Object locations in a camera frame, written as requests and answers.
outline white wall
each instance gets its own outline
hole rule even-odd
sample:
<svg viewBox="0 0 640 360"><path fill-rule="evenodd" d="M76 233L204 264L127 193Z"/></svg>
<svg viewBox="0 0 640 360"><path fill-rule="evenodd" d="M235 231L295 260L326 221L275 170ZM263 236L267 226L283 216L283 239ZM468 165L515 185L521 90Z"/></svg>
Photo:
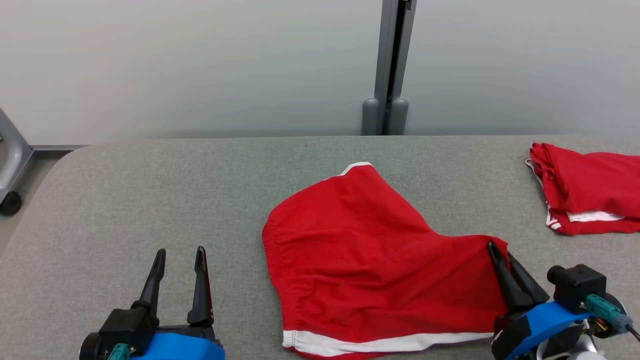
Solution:
<svg viewBox="0 0 640 360"><path fill-rule="evenodd" d="M0 107L31 145L357 135L382 0L4 0Z"/></svg>
<svg viewBox="0 0 640 360"><path fill-rule="evenodd" d="M405 133L640 136L640 1L418 0Z"/></svg>

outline black wheel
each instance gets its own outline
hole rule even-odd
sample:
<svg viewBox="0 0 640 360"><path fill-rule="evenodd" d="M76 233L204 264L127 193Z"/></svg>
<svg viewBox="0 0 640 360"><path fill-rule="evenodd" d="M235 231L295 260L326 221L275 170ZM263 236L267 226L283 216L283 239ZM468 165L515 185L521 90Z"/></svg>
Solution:
<svg viewBox="0 0 640 360"><path fill-rule="evenodd" d="M17 192L9 192L0 204L0 214L11 216L22 207L22 197Z"/></svg>

